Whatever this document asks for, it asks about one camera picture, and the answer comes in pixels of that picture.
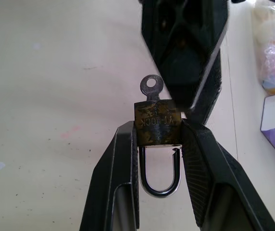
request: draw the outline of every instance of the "white floor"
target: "white floor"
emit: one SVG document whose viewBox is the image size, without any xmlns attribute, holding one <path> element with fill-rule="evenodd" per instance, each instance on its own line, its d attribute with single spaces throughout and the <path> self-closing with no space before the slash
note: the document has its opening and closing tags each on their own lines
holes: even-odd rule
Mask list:
<svg viewBox="0 0 275 231">
<path fill-rule="evenodd" d="M 275 220 L 275 150 L 259 131 L 265 93 L 249 6 L 230 7 L 208 127 Z M 145 100 L 141 79 L 157 73 L 140 20 L 138 0 L 0 0 L 0 230 L 79 230 L 92 170 Z M 171 152 L 152 151 L 148 162 L 151 184 L 168 186 Z M 164 200 L 141 189 L 140 220 L 142 231 L 199 230 L 185 180 Z"/>
</svg>

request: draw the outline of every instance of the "black metal jaw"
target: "black metal jaw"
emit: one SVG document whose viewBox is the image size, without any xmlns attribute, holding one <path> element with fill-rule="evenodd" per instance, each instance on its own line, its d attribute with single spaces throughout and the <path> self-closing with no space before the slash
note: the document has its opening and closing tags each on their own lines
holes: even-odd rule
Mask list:
<svg viewBox="0 0 275 231">
<path fill-rule="evenodd" d="M 241 165 L 201 124 L 182 122 L 182 154 L 196 224 L 202 231 L 275 231 Z M 139 228 L 138 153 L 133 121 L 120 126 L 96 165 L 80 231 Z"/>
</svg>

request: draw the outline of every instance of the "brass padlock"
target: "brass padlock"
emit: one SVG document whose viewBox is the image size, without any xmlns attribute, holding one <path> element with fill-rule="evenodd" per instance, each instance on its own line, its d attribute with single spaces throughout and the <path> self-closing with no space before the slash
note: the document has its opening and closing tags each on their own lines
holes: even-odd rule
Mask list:
<svg viewBox="0 0 275 231">
<path fill-rule="evenodd" d="M 153 87 L 147 86 L 150 79 L 156 81 Z M 172 100 L 160 100 L 159 93 L 163 90 L 161 77 L 146 76 L 141 81 L 140 89 L 147 100 L 134 104 L 138 146 L 179 145 L 181 114 Z"/>
</svg>

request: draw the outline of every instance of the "plastic bag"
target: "plastic bag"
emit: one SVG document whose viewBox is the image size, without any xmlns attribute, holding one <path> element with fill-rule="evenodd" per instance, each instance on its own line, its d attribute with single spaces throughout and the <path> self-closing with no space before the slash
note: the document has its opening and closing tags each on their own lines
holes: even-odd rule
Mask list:
<svg viewBox="0 0 275 231">
<path fill-rule="evenodd" d="M 257 0 L 252 10 L 252 29 L 259 69 L 264 89 L 275 94 L 275 3 Z"/>
</svg>

